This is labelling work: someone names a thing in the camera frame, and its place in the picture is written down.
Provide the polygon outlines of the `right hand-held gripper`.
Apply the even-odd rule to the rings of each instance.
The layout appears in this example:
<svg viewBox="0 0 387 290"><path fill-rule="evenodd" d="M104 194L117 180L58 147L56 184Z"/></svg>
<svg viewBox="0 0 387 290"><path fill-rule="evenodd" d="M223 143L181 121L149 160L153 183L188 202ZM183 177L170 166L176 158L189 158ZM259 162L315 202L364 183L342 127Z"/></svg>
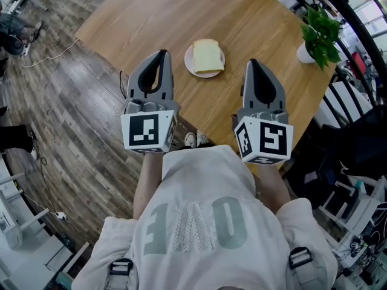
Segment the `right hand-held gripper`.
<svg viewBox="0 0 387 290"><path fill-rule="evenodd" d="M270 68L250 59L234 134L245 163L276 165L290 159L293 126L285 111L285 91Z"/></svg>

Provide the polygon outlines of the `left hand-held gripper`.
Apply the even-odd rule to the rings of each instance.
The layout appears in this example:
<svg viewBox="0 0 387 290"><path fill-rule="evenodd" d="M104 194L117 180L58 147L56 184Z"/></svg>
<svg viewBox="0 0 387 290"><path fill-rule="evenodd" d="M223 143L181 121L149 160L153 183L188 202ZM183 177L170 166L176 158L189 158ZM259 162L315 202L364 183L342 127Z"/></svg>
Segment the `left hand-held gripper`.
<svg viewBox="0 0 387 290"><path fill-rule="evenodd" d="M128 80L126 109L121 115L123 144L137 153L167 153L177 127L180 105L173 101L171 55L159 50L137 67Z"/></svg>

